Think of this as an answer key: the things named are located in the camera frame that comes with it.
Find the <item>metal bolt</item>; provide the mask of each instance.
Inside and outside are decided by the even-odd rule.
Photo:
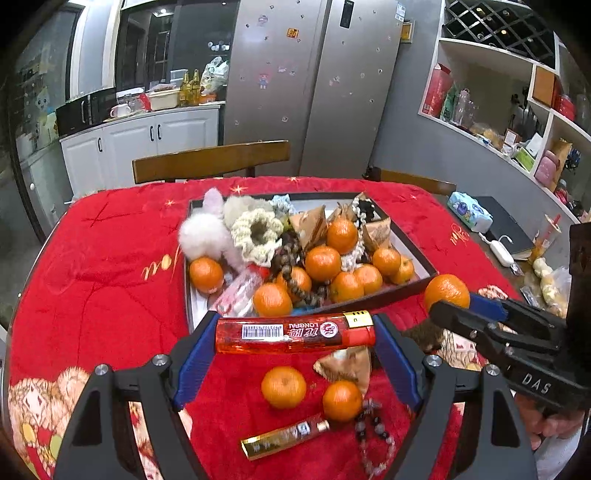
[[[439,365],[443,363],[443,360],[439,355],[427,355],[425,357],[425,361],[430,367],[439,367]]]
[[[161,367],[162,365],[166,365],[168,363],[168,355],[164,353],[159,353],[158,355],[154,355],[152,358],[152,363],[157,367]]]
[[[496,377],[501,373],[501,369],[494,364],[488,364],[486,367],[484,367],[484,370],[486,371],[486,373],[492,375],[493,377]]]
[[[109,371],[109,365],[100,364],[95,367],[95,374],[97,375],[104,375]]]

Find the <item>microwave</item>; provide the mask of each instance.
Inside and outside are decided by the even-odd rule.
[[[56,110],[57,132],[60,136],[71,135],[100,125],[109,118],[115,105],[117,95],[114,87],[72,100]]]

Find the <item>tablecloth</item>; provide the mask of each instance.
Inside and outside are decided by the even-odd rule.
[[[440,271],[476,291],[495,284],[514,291],[431,195],[418,187],[363,180],[258,177],[148,184],[100,192],[76,202],[62,218],[24,290],[12,328],[9,413],[15,447],[36,475],[51,478],[59,446],[89,372],[144,364],[187,335],[183,257],[178,227],[191,199],[217,187],[223,195],[365,191]],[[422,295],[384,308],[400,329],[426,318]],[[320,412],[327,382],[311,366],[320,355],[216,355],[194,402],[181,412],[191,443],[213,480],[358,480],[365,478],[352,426],[328,432],[284,453],[249,462],[238,441]],[[273,410],[260,382],[270,367],[293,365],[308,393],[291,411]],[[368,395],[400,445],[407,410],[381,371]],[[159,478],[141,406],[132,421],[148,478]],[[460,415],[450,420],[432,479],[443,480],[457,442]],[[383,441],[370,435],[370,458],[380,462]]]

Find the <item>white electronic device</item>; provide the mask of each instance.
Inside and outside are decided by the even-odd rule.
[[[490,246],[492,252],[495,254],[496,259],[499,261],[501,265],[503,265],[503,267],[510,267],[515,263],[515,260],[513,260],[513,256],[505,248],[505,245],[503,245],[500,242],[501,238],[505,237],[507,240],[509,240],[510,243],[513,243],[513,240],[511,240],[509,236],[501,235],[501,237],[498,240],[493,240],[492,242],[489,242],[486,239],[486,237],[481,233],[479,233],[478,235],[480,235],[480,238],[483,242],[486,242]]]

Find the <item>refrigerator door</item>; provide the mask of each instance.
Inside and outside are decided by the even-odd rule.
[[[333,0],[300,175],[360,179],[365,172],[404,12],[391,0]]]
[[[289,140],[289,162],[257,175],[297,175],[327,0],[240,2],[230,58],[224,144]]]

